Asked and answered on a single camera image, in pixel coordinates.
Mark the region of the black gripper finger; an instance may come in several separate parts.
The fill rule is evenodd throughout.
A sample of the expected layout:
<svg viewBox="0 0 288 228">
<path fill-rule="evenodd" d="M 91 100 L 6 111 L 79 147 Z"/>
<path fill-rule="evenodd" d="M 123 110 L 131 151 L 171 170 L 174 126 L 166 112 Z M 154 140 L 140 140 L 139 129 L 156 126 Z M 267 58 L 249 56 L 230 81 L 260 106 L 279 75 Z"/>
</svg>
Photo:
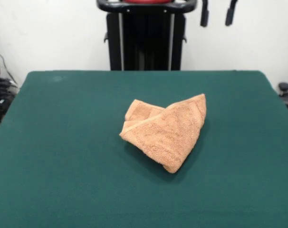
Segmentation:
<svg viewBox="0 0 288 228">
<path fill-rule="evenodd" d="M 201 27 L 208 26 L 208 20 L 209 20 L 208 5 L 209 5 L 208 0 L 202 0 L 202 13 L 201 13 L 201 21 L 200 21 Z"/>
<path fill-rule="evenodd" d="M 230 5 L 227 10 L 227 15 L 226 15 L 226 20 L 225 20 L 225 26 L 231 26 L 233 24 L 233 19 L 234 19 L 234 13 L 235 13 L 235 8 L 238 0 L 231 0 Z"/>
</svg>

